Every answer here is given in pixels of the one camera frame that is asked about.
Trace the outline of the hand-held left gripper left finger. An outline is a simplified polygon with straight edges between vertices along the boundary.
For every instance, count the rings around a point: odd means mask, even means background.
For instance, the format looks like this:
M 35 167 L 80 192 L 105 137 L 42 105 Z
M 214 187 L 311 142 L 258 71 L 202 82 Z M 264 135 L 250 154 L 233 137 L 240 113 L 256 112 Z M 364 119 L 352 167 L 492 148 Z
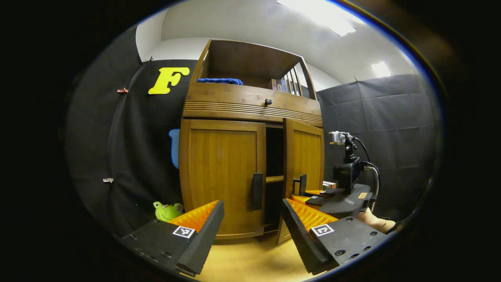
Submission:
M 223 201 L 216 200 L 169 222 L 154 219 L 120 243 L 162 271 L 195 277 L 202 272 L 223 218 Z

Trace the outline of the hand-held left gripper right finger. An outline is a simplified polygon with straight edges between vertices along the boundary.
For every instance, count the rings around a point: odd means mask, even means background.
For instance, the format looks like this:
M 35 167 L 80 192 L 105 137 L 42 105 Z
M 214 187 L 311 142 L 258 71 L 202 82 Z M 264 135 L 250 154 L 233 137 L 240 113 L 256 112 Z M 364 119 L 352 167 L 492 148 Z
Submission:
M 308 273 L 318 275 L 349 263 L 381 246 L 396 230 L 393 220 L 370 209 L 355 217 L 335 218 L 291 199 L 281 202 L 281 215 Z

